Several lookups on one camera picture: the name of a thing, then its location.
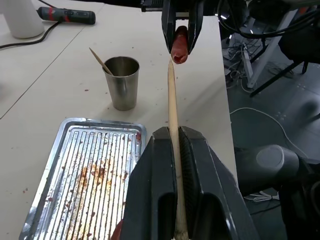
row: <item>metal baking tray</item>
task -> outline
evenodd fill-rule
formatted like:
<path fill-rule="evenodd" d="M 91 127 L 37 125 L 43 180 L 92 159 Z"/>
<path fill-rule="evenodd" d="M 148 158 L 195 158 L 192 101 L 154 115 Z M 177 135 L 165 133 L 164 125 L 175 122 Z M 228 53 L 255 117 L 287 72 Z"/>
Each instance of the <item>metal baking tray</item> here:
<path fill-rule="evenodd" d="M 146 135 L 140 124 L 63 121 L 19 239 L 109 240 Z"/>

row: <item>floor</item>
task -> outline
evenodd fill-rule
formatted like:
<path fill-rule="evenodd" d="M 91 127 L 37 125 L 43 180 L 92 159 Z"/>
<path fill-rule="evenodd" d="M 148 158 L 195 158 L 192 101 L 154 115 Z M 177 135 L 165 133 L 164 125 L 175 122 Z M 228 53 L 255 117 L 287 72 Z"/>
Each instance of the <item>floor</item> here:
<path fill-rule="evenodd" d="M 284 56 L 279 47 L 274 51 L 270 62 L 284 68 L 292 62 Z M 290 140 L 309 158 L 320 159 L 320 66 L 309 64 L 307 72 L 301 74 L 302 66 L 297 66 L 290 75 L 282 77 L 254 98 L 249 98 L 238 82 L 227 90 L 230 112 L 250 107 L 267 113 L 277 119 L 285 129 Z M 257 85 L 269 80 L 273 74 L 266 65 Z M 304 154 L 286 140 L 281 128 L 269 117 L 252 111 L 241 110 L 231 116 L 234 145 L 243 148 L 278 144 L 297 154 Z M 251 213 L 279 204 L 278 201 L 255 203 L 247 201 Z M 281 217 L 281 208 L 252 216 L 262 240 L 287 239 Z"/>

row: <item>white container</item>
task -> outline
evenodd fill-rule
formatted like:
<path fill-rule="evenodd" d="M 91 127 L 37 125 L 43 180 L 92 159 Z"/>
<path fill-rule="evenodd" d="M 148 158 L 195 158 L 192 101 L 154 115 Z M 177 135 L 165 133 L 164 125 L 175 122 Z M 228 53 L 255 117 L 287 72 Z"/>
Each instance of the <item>white container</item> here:
<path fill-rule="evenodd" d="M 45 30 L 31 0 L 0 0 L 1 11 L 11 34 L 16 38 L 32 38 Z"/>

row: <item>wooden stick in cup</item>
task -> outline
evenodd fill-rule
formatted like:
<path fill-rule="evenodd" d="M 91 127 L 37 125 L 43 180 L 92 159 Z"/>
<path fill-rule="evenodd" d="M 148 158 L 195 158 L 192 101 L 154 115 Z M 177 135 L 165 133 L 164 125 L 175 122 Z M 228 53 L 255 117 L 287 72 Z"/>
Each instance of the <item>wooden stick in cup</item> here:
<path fill-rule="evenodd" d="M 189 240 L 186 207 L 185 207 L 184 182 L 183 182 L 183 176 L 182 176 L 180 144 L 179 144 L 176 78 L 175 78 L 174 65 L 171 60 L 168 66 L 168 112 L 169 112 L 168 114 L 169 115 L 169 132 L 170 132 L 172 148 L 173 148 L 176 187 L 178 192 L 174 237 L 176 240 Z"/>
<path fill-rule="evenodd" d="M 103 61 L 101 61 L 101 59 L 98 57 L 98 55 L 89 47 L 90 51 L 92 52 L 93 56 L 95 57 L 95 59 L 100 63 L 100 65 L 103 67 L 103 69 L 110 74 L 111 76 L 113 76 L 112 72 L 109 70 L 109 68 L 104 64 Z"/>

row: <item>metal cup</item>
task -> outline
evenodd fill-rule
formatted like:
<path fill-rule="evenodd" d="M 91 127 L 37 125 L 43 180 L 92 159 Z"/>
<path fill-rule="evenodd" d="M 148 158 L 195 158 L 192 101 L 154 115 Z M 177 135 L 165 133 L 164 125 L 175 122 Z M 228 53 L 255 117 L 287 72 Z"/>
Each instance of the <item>metal cup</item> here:
<path fill-rule="evenodd" d="M 128 56 L 110 58 L 104 63 L 113 74 L 103 68 L 115 109 L 127 111 L 137 104 L 139 63 Z"/>

